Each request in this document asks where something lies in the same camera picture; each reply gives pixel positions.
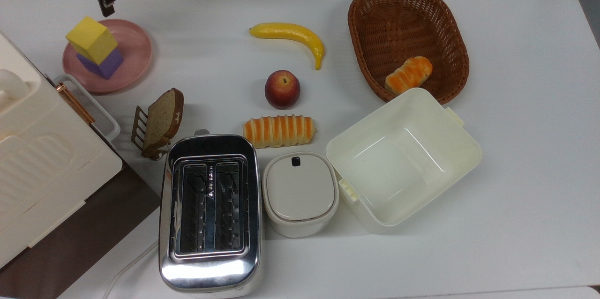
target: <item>wicker basket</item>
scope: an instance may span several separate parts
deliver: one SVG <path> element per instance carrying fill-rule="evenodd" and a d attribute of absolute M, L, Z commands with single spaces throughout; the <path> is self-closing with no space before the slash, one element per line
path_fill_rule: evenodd
<path fill-rule="evenodd" d="M 467 83 L 467 48 L 442 0 L 353 0 L 348 25 L 360 70 L 385 102 L 396 97 L 386 90 L 385 78 L 413 56 L 433 64 L 421 87 L 439 103 L 452 100 Z"/>

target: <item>stainless steel toaster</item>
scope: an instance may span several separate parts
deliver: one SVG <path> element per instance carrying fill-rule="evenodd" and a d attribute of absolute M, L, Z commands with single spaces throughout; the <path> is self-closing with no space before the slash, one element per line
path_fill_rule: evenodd
<path fill-rule="evenodd" d="M 254 147 L 237 135 L 182 139 L 167 154 L 159 269 L 197 298 L 246 295 L 262 281 L 262 201 Z"/>

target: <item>white container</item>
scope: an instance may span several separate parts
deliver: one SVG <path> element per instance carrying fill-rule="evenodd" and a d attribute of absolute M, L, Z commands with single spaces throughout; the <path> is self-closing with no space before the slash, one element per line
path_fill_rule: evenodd
<path fill-rule="evenodd" d="M 319 232 L 339 204 L 331 164 L 313 152 L 292 152 L 272 160 L 264 169 L 264 209 L 273 228 L 290 238 Z"/>
<path fill-rule="evenodd" d="M 121 168 L 121 158 L 0 32 L 0 267 Z"/>
<path fill-rule="evenodd" d="M 479 164 L 480 146 L 462 126 L 413 88 L 328 143 L 340 193 L 369 232 L 396 226 Z"/>

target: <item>banana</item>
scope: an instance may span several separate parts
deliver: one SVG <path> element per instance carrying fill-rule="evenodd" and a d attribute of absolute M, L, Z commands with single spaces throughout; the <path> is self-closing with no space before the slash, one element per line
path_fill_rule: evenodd
<path fill-rule="evenodd" d="M 294 23 L 260 23 L 249 30 L 250 34 L 264 39 L 287 39 L 306 45 L 315 56 L 315 69 L 321 69 L 324 47 L 319 36 L 312 30 Z"/>

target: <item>bread roll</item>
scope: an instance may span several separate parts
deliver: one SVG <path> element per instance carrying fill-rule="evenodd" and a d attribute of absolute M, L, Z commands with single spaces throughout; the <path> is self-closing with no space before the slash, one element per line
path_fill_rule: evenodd
<path fill-rule="evenodd" d="M 411 88 L 421 86 L 431 75 L 431 71 L 433 65 L 424 56 L 409 58 L 400 68 L 385 78 L 385 88 L 400 95 Z"/>
<path fill-rule="evenodd" d="M 244 124 L 244 137 L 255 148 L 306 144 L 316 132 L 313 119 L 302 115 L 261 117 Z"/>

